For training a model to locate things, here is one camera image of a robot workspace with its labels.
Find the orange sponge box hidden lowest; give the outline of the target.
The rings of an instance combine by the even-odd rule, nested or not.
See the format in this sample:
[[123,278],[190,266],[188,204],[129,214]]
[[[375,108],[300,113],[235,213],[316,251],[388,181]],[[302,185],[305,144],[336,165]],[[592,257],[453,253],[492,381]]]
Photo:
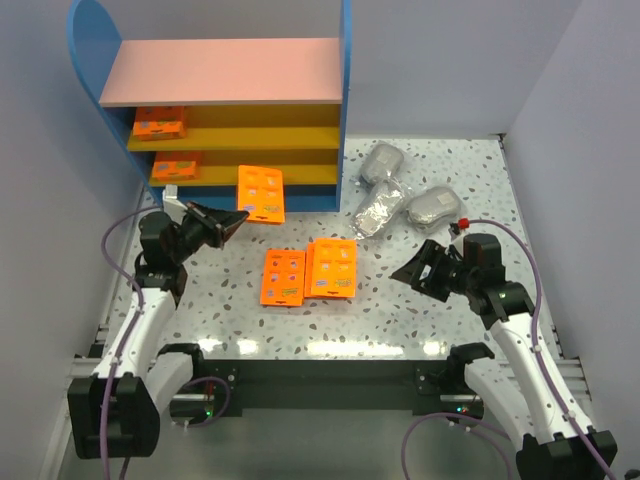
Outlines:
[[307,245],[305,254],[305,280],[304,280],[304,298],[312,297],[312,274],[313,274],[313,258],[315,243],[310,242]]

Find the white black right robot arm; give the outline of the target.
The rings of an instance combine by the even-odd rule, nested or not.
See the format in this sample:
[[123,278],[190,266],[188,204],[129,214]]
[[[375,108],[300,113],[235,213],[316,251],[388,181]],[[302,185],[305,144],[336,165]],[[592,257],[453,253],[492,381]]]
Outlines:
[[483,343],[452,348],[444,378],[472,390],[495,415],[521,478],[613,478],[613,435],[594,426],[567,386],[542,338],[537,304],[506,278],[496,236],[461,234],[448,247],[427,240],[391,277],[441,302],[464,296],[500,347],[511,379]]

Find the orange sponge box bottom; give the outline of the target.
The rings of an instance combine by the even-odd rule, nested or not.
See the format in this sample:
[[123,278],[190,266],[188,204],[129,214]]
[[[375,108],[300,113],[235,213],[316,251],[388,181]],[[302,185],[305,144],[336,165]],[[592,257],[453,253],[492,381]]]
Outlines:
[[299,307],[304,301],[306,252],[269,249],[263,270],[260,304]]

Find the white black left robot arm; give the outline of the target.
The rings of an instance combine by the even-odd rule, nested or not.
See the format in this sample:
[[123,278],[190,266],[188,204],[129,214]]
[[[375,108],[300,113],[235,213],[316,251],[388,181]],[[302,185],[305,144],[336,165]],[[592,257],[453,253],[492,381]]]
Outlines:
[[154,452],[162,412],[184,385],[204,375],[198,344],[159,344],[186,289],[185,263],[203,246],[223,248],[248,216],[188,202],[172,213],[148,209],[139,220],[141,252],[126,277],[132,287],[128,313],[100,363],[73,379],[67,393],[79,458]]

